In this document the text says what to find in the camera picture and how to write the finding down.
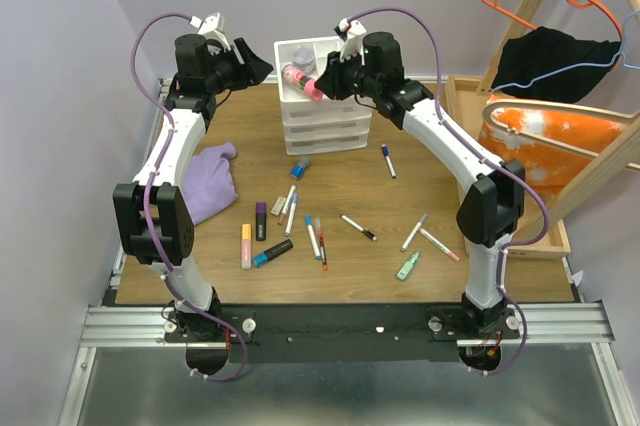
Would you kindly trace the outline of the pink cap pencil tube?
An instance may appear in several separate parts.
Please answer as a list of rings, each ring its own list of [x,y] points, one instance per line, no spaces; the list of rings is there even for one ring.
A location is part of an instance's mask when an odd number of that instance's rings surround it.
[[[322,100],[323,93],[316,88],[315,80],[294,65],[285,65],[281,70],[281,76],[285,83],[303,92],[310,100]]]

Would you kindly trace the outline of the white plastic drawer organizer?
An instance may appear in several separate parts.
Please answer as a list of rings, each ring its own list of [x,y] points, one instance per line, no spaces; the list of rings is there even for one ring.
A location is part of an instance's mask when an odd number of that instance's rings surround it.
[[[336,101],[324,97],[321,101],[312,101],[303,92],[284,82],[281,70],[291,64],[292,51],[302,45],[314,49],[316,70],[308,76],[317,79],[325,70],[328,54],[340,51],[342,42],[333,36],[274,43],[286,153],[301,156],[365,147],[370,131],[371,109],[359,105],[352,98]]]

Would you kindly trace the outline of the black cap white marker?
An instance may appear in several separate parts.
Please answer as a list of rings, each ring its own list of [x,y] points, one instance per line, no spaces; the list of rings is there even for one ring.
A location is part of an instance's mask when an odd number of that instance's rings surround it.
[[[366,236],[369,240],[371,240],[371,241],[376,241],[377,240],[377,236],[372,231],[364,228],[363,226],[361,226],[359,223],[357,223],[356,221],[354,221],[353,219],[351,219],[347,215],[342,214],[340,216],[340,218],[343,221],[345,221],[347,224],[349,224],[351,227],[353,227],[354,229],[356,229],[357,231],[362,233],[364,236]]]

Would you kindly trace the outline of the clear jar of paperclips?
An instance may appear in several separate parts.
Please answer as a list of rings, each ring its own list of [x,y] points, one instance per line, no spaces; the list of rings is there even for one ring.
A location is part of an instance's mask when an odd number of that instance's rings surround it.
[[[291,64],[311,75],[316,70],[316,55],[312,46],[302,45],[296,47],[291,53]]]

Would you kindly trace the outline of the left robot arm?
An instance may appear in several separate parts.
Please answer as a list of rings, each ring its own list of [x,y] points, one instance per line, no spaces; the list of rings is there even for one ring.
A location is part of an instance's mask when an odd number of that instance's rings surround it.
[[[115,187],[113,203],[124,252],[161,278],[176,306],[190,313],[188,330],[209,341],[221,331],[220,301],[192,255],[194,223],[181,186],[217,95],[257,86],[273,67],[243,38],[224,48],[220,40],[185,34],[174,45],[177,72],[162,104],[168,113],[148,162],[131,182]]]

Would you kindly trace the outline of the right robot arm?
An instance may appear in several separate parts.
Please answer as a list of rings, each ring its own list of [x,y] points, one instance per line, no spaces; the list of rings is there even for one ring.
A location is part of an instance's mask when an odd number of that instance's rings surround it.
[[[503,248],[523,213],[524,190],[518,182],[524,169],[511,161],[500,173],[503,161],[482,151],[422,83],[405,77],[400,44],[392,34],[342,32],[339,37],[342,47],[329,53],[317,88],[332,100],[372,100],[383,117],[426,146],[465,192],[456,222],[471,248],[457,321],[467,335],[483,337],[507,307],[501,285]]]

